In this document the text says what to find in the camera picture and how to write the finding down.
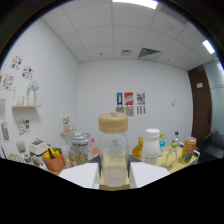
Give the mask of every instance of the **yellow cap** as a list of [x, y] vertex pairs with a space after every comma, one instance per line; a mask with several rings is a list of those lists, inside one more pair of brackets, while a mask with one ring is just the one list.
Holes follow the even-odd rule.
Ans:
[[121, 133], [128, 130], [128, 116], [124, 113], [101, 114], [98, 120], [102, 132]]

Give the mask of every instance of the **wooden door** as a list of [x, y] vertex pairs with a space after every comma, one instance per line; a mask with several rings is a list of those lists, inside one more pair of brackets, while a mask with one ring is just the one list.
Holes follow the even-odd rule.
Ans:
[[208, 78], [203, 65], [188, 71], [193, 97], [193, 126], [191, 136], [197, 147], [211, 129], [212, 104]]

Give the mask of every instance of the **orange container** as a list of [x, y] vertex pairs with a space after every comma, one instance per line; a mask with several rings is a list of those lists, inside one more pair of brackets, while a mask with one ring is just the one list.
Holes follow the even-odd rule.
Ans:
[[65, 165], [64, 158], [63, 158], [62, 154], [60, 154], [59, 156], [57, 156], [54, 159], [46, 159], [46, 158], [44, 158], [43, 155], [44, 154], [42, 154], [42, 158], [49, 170], [57, 172]]

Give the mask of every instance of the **wall shelf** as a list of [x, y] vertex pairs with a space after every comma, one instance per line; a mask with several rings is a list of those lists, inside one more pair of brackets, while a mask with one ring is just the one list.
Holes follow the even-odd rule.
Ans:
[[60, 135], [69, 135], [69, 134], [71, 134], [73, 131], [75, 131], [76, 129], [75, 128], [73, 128], [71, 131], [69, 131], [69, 132], [61, 132], [60, 133]]
[[42, 105], [13, 105], [12, 108], [24, 108], [24, 107], [42, 107]]

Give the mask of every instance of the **air vent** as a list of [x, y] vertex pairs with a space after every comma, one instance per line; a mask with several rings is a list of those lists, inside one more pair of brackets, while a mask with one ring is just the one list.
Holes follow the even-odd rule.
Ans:
[[157, 61], [161, 55], [160, 51], [142, 48], [138, 58], [144, 61]]
[[130, 56], [131, 55], [131, 50], [122, 50], [121, 55], [122, 56]]
[[176, 19], [177, 21], [179, 21], [183, 25], [186, 25], [186, 23], [187, 23], [187, 20], [183, 16], [181, 16], [178, 12], [174, 11], [173, 9], [168, 8], [165, 5], [162, 5], [160, 11], [166, 13], [167, 15], [169, 15], [171, 17], [173, 17], [174, 19]]

